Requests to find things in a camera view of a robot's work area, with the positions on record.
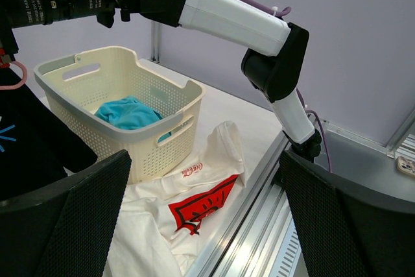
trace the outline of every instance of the gray floor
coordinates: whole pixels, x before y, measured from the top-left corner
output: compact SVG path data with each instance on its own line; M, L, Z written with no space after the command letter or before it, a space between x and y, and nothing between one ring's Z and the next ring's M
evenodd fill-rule
M327 133L333 172L356 183L400 199L415 202L415 178L400 173L393 159L369 147ZM316 163L327 167L326 154Z

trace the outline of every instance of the pink cable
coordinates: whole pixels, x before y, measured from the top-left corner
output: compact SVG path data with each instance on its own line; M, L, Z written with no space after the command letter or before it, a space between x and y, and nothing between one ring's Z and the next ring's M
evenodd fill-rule
M22 76L21 80L19 81L19 83L15 84L13 86L0 86L0 91L19 89L20 87L22 87L22 85L24 85L26 83L27 68L22 63L20 63L18 61L13 61L13 62L11 62L11 64L14 64L14 65L18 66L21 69L21 72L23 73L23 76Z

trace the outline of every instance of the white panel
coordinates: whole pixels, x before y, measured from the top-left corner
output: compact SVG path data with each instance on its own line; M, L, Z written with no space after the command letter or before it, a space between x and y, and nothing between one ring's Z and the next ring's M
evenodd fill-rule
M256 0L292 6L286 21L311 37L300 78L310 108L385 144L415 103L413 0ZM245 49L195 31L162 28L161 62L266 107L241 74Z
M16 60L29 69L28 86L38 97L43 97L45 94L34 81L31 70L36 65L108 45L121 45L136 51L139 58L149 58L150 24L149 20L138 14L132 16L131 22L123 23L117 12L111 29L98 24L96 17L15 29L14 34L19 45Z

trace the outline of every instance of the black cloth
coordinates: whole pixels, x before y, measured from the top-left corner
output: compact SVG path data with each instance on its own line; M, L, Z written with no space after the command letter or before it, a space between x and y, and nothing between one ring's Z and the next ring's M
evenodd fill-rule
M0 69L0 83L19 77ZM97 161L97 155L24 85L0 91L0 200L26 193Z

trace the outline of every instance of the coca-cola logo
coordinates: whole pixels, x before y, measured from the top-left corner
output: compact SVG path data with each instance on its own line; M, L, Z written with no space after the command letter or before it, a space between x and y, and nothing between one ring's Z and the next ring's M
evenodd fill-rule
M183 177L191 176L193 173L197 173L200 170L202 170L203 164L199 162L196 165L192 165L191 167L188 167L187 169L182 171Z

